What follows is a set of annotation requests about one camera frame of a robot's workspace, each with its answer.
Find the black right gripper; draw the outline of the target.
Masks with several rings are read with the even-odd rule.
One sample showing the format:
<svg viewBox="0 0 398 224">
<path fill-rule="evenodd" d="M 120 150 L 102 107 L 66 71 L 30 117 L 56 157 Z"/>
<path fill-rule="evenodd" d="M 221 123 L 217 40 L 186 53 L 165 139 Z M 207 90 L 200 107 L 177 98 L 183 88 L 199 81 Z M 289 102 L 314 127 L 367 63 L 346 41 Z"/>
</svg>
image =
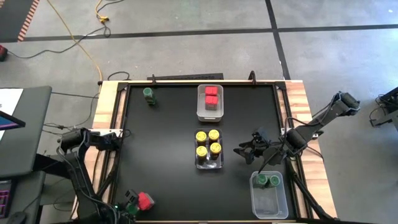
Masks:
<svg viewBox="0 0 398 224">
<path fill-rule="evenodd" d="M 246 164 L 252 164 L 258 155 L 264 158 L 263 164 L 280 164 L 287 157 L 285 141 L 267 141 L 257 147 L 252 141 L 242 142 L 233 151 L 237 154 L 244 154 Z"/>
</svg>

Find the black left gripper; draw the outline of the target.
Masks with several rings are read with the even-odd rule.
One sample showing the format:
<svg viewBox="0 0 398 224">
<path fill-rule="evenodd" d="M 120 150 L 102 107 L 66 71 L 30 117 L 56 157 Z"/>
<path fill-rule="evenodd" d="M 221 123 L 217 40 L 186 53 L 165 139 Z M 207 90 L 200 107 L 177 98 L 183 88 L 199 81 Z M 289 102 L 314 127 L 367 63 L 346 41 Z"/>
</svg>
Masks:
<svg viewBox="0 0 398 224">
<path fill-rule="evenodd" d="M 129 189 L 126 192 L 126 199 L 128 203 L 137 204 L 139 201 L 139 195 L 133 190 Z M 110 204 L 105 203 L 105 220 L 108 223 L 135 223 L 136 216 L 126 214 L 126 204 L 116 203 Z"/>
</svg>

